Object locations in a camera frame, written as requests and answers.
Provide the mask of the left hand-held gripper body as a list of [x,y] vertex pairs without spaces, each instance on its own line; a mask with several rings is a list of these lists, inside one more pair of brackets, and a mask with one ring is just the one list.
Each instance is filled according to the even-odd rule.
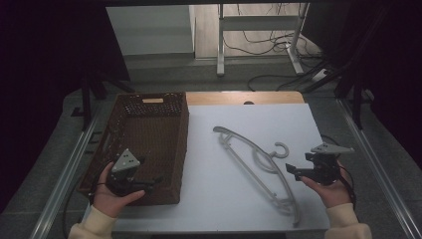
[[107,188],[115,195],[123,197],[139,190],[148,190],[145,182],[136,182],[134,175],[140,166],[136,157],[126,149],[113,164],[107,176]]

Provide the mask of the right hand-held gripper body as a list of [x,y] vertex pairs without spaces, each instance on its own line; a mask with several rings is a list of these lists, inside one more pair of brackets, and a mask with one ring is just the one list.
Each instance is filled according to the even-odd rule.
[[314,167],[304,176],[322,185],[331,185],[340,179],[340,168],[337,158],[343,153],[354,153],[352,147],[343,147],[323,142],[315,146],[306,154],[306,160]]

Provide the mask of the brown woven basket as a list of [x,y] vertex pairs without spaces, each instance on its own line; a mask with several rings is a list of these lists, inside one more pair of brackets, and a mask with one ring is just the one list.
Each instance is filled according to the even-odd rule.
[[148,187],[135,206],[177,204],[187,151],[189,109],[184,93],[123,94],[116,97],[99,145],[81,179],[78,191],[93,192],[104,167],[128,149],[145,157],[134,175],[136,182],[163,176]]

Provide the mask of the grey plastic clothes hanger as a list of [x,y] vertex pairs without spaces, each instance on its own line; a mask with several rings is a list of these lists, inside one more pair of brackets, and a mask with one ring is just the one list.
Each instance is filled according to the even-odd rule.
[[[279,166],[275,163],[275,158],[284,159],[290,155],[289,148],[282,142],[276,142],[275,146],[281,147],[284,152],[277,153],[276,151],[273,152],[265,152],[261,147],[255,144],[250,139],[240,135],[237,132],[234,132],[226,127],[223,126],[214,126],[213,131],[218,133],[218,140],[220,144],[226,149],[229,154],[235,158],[238,163],[246,170],[246,172],[254,179],[254,181],[261,187],[261,189],[267,194],[270,201],[284,214],[292,215],[294,226],[298,226],[301,222],[301,212],[300,206],[297,200],[294,197],[293,191],[291,190],[286,177],[284,176],[283,172],[279,168]],[[239,153],[236,152],[234,147],[232,146],[230,140],[236,138],[245,144],[247,144],[251,148],[251,154],[253,162],[263,171],[275,174],[279,177],[283,189],[286,191],[287,196],[285,198],[279,198],[275,192],[273,192],[267,184],[259,177],[259,175],[252,169],[250,165],[246,163],[246,161],[240,156]]]

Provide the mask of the person's right hand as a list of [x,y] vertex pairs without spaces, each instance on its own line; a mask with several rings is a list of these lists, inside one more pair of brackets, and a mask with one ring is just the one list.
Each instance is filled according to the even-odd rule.
[[332,185],[320,185],[311,179],[304,178],[302,183],[318,194],[326,208],[351,202],[346,186],[340,180]]

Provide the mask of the person's left hand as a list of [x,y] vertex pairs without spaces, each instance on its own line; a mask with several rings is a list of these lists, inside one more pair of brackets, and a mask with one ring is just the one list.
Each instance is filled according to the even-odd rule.
[[123,197],[114,195],[106,186],[106,179],[112,167],[113,163],[108,163],[99,177],[94,194],[93,206],[107,216],[116,218],[126,205],[143,197],[145,191],[135,191]]

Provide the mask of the black metal stand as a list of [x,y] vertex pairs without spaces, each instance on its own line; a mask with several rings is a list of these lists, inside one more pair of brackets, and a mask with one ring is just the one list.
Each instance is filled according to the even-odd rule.
[[380,2],[370,15],[370,19],[367,26],[363,29],[363,34],[360,37],[357,47],[347,61],[330,75],[301,89],[301,93],[308,94],[329,82],[339,79],[339,82],[333,91],[334,96],[337,99],[344,100],[348,93],[352,92],[351,118],[359,129],[362,129],[360,116],[362,103],[361,93],[363,90],[363,79],[361,78],[361,75],[363,74],[363,71],[361,70],[361,66],[365,52],[369,49],[370,43],[373,42],[376,32],[382,25],[390,8],[390,4]]
[[93,119],[91,94],[94,94],[97,100],[104,100],[107,96],[104,82],[108,82],[126,93],[135,92],[135,89],[104,72],[93,71],[84,74],[81,78],[82,106],[80,108],[74,108],[72,112],[72,117],[82,117],[84,119],[82,131],[85,131],[89,127]]

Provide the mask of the white table mat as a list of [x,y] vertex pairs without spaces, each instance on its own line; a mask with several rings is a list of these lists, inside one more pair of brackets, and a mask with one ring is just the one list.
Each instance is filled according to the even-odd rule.
[[271,174],[252,157],[251,142],[280,168],[309,168],[305,155],[321,143],[306,104],[192,106],[180,201],[130,206],[113,229],[133,234],[324,230],[319,197],[294,176]]

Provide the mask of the white power strip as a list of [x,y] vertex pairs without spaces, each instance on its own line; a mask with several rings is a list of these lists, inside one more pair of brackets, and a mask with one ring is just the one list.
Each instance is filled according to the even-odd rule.
[[323,79],[324,77],[326,77],[329,74],[329,70],[327,69],[321,69],[318,73],[316,73],[313,77],[312,77],[312,81],[314,83],[320,81],[321,79]]

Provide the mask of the wooden table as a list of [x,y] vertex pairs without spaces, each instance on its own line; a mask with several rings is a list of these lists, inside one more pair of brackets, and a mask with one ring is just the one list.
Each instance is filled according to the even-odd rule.
[[189,106],[243,105],[245,102],[252,102],[254,105],[305,102],[299,92],[188,92],[186,99]]

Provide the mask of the white cabinet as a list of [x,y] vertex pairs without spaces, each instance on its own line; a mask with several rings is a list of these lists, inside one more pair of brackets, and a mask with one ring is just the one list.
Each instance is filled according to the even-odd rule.
[[191,54],[195,17],[188,5],[107,7],[121,52]]

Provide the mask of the metal floor rail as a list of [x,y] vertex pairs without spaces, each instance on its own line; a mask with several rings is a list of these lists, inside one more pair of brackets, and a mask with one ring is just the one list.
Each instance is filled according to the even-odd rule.
[[384,167],[381,164],[378,155],[374,151],[372,145],[370,144],[368,138],[366,137],[364,130],[359,129],[357,124],[352,118],[352,110],[347,104],[345,99],[337,99],[336,104],[343,117],[345,118],[357,144],[362,151],[362,154],[368,161],[368,164],[371,168],[371,171],[374,174],[381,190],[383,191],[394,215],[396,216],[401,228],[403,229],[407,239],[422,239],[422,229],[420,229],[414,220],[413,215],[411,214],[410,209],[407,207],[403,198],[393,185],[392,181],[387,175]]
[[65,164],[58,181],[56,182],[44,209],[35,224],[30,239],[46,239],[56,219],[65,197],[71,187],[72,180],[89,144],[94,129],[97,126],[101,109],[97,108],[92,116],[91,122],[82,131],[78,141],[73,148],[71,155]]

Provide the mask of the white metal desk frame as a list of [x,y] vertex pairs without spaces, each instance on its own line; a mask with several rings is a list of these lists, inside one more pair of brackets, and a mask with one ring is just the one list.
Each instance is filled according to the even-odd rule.
[[303,75],[305,73],[298,57],[297,43],[305,22],[309,3],[304,3],[297,15],[287,16],[225,16],[224,5],[219,4],[218,7],[218,77],[222,77],[225,74],[224,33],[228,31],[293,31],[292,41],[286,43],[285,46],[296,74]]

